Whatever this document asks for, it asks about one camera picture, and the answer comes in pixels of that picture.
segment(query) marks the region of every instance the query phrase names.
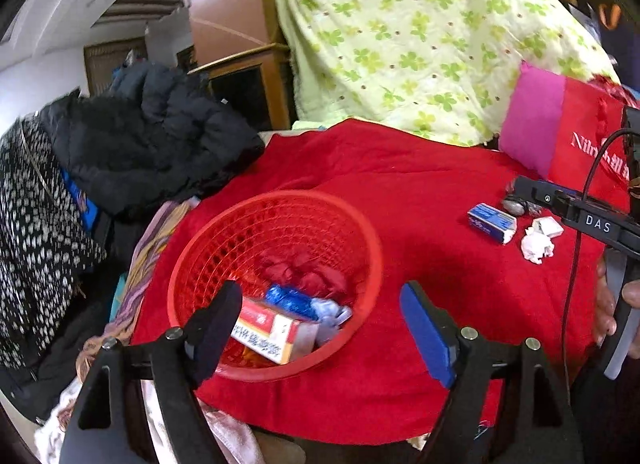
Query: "crumpled paper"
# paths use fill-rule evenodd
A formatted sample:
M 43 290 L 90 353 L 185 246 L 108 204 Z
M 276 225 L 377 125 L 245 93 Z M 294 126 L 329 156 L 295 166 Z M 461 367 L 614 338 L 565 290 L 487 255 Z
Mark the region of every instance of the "crumpled paper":
M 525 232 L 520 249 L 526 260 L 540 265 L 542 258 L 554 255 L 554 244 L 549 237 L 534 231 L 533 228 L 527 228 Z

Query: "human hand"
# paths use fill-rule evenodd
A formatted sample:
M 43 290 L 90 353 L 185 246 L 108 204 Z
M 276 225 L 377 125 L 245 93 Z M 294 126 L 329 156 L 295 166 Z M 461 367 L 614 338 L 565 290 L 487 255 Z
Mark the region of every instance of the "human hand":
M 596 283 L 596 311 L 591 333 L 595 342 L 600 343 L 604 339 L 604 336 L 611 336 L 616 332 L 616 320 L 613 318 L 616 301 L 613 293 L 609 290 L 609 287 L 607 287 L 607 266 L 604 258 L 598 261 L 596 272 L 598 275 L 598 282 Z M 640 281 L 626 284 L 625 287 L 622 288 L 622 298 L 631 307 L 640 309 Z M 640 329 L 629 347 L 629 356 L 633 359 L 640 359 Z

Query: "black and white patterned cloth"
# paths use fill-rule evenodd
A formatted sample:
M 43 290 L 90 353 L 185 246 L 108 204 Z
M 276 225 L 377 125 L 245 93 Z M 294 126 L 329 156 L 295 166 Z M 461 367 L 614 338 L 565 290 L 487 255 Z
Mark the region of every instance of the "black and white patterned cloth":
M 0 364 L 33 366 L 81 273 L 106 257 L 82 229 L 50 139 L 34 118 L 0 138 Z

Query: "small blue and white box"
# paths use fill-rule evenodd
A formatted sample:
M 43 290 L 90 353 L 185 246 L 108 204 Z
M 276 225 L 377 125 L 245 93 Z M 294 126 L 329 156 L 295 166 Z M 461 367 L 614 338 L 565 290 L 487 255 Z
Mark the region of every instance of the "small blue and white box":
M 506 244 L 516 232 L 516 218 L 484 202 L 473 206 L 467 213 L 469 224 L 484 231 L 498 242 Z

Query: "basket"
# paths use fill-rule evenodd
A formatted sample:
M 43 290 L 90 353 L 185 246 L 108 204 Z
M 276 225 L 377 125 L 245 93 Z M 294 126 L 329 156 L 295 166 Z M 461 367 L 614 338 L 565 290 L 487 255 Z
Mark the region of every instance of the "basket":
M 183 327 L 206 307 L 225 280 L 246 297 L 262 298 L 271 285 L 254 271 L 269 249 L 304 249 L 343 272 L 354 288 L 353 316 L 316 351 L 285 365 L 244 358 L 244 346 L 227 343 L 216 373 L 240 381 L 270 381 L 303 372 L 337 352 L 373 309 L 382 283 L 382 248 L 370 222 L 342 199 L 307 190 L 265 193 L 245 200 L 205 225 L 185 247 L 172 273 L 167 310 L 172 327 Z

